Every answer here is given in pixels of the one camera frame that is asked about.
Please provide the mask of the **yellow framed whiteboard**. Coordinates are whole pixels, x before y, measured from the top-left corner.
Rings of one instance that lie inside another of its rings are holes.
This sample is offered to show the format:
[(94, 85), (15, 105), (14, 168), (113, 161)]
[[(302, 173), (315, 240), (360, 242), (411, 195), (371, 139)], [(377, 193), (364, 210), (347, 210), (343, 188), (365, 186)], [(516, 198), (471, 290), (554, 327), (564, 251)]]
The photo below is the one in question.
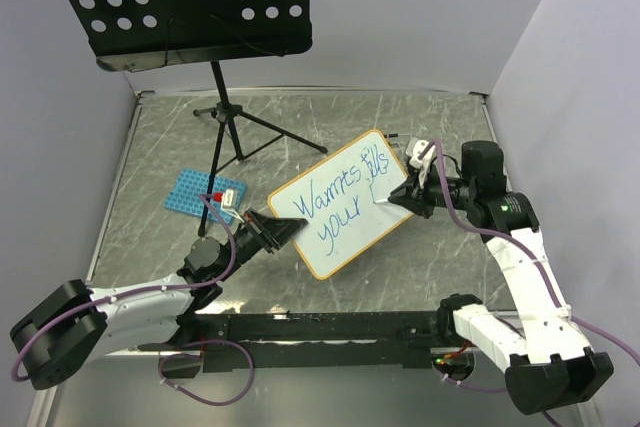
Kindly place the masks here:
[(280, 218), (305, 218), (293, 243), (311, 274), (325, 280), (394, 229), (411, 213), (374, 204), (407, 178), (384, 135), (371, 129), (273, 191), (267, 199)]

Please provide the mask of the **black perforated music stand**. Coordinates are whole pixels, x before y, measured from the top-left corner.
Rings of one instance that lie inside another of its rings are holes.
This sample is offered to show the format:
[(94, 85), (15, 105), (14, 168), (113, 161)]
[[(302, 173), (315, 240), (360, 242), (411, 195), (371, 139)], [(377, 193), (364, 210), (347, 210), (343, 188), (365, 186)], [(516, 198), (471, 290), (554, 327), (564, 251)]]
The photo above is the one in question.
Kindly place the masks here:
[(143, 72), (194, 63), (210, 65), (220, 100), (207, 112), (244, 161), (235, 119), (242, 117), (321, 153), (326, 147), (244, 111), (230, 102), (221, 62), (285, 57), (313, 44), (310, 0), (69, 0), (98, 67)]

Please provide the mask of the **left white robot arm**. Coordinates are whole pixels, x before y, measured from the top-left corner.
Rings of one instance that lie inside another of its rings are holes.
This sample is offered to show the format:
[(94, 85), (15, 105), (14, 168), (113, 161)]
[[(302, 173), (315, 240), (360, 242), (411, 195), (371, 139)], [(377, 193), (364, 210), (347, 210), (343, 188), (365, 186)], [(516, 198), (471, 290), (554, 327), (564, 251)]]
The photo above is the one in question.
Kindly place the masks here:
[(81, 279), (63, 283), (11, 328), (18, 353), (12, 379), (46, 390), (116, 351), (147, 344), (189, 347), (198, 334), (194, 315), (221, 295), (221, 281), (257, 253), (277, 252), (307, 224), (249, 209), (237, 229), (225, 231), (225, 243), (197, 239), (183, 266), (161, 279), (107, 289)]

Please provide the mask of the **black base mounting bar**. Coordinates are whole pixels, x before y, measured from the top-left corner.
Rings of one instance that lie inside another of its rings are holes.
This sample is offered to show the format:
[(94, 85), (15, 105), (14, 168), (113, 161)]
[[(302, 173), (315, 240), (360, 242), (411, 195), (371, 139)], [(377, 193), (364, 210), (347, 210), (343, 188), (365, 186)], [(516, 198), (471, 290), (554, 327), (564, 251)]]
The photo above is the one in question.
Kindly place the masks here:
[(168, 341), (141, 351), (193, 350), (192, 342), (240, 344), (257, 368), (400, 365), (432, 366), (432, 351), (460, 347), (453, 311), (480, 305), (473, 294), (453, 294), (435, 311), (286, 314), (195, 314), (179, 321)]

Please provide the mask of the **blue studded building plate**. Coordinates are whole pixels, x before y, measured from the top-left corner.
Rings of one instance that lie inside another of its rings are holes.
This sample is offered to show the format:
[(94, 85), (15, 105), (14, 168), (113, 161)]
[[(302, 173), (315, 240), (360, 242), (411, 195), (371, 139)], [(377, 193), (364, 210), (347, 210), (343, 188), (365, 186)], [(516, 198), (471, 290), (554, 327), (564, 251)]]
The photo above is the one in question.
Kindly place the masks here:
[[(182, 169), (173, 190), (164, 201), (164, 208), (181, 214), (200, 218), (203, 202), (199, 198), (207, 191), (209, 174), (193, 169)], [(235, 191), (233, 208), (240, 212), (240, 204), (247, 190), (247, 184), (226, 177), (215, 177), (213, 192), (224, 193), (228, 189)]]

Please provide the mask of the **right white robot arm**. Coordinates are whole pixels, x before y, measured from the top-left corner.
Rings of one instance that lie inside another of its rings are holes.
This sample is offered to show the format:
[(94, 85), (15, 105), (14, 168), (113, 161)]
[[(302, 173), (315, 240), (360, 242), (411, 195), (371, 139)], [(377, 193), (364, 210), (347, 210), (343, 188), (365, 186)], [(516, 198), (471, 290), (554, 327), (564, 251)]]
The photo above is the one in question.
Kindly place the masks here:
[(461, 229), (477, 234), (497, 262), (513, 299), (519, 329), (492, 314), (471, 294), (441, 301), (436, 331), (448, 345), (464, 340), (504, 374), (506, 391), (525, 415), (590, 400), (613, 375), (571, 313), (549, 265), (539, 220), (529, 199), (508, 187), (504, 153), (492, 141), (468, 141), (445, 172), (439, 141), (413, 138), (405, 150), (407, 179), (388, 202), (429, 218), (445, 208)]

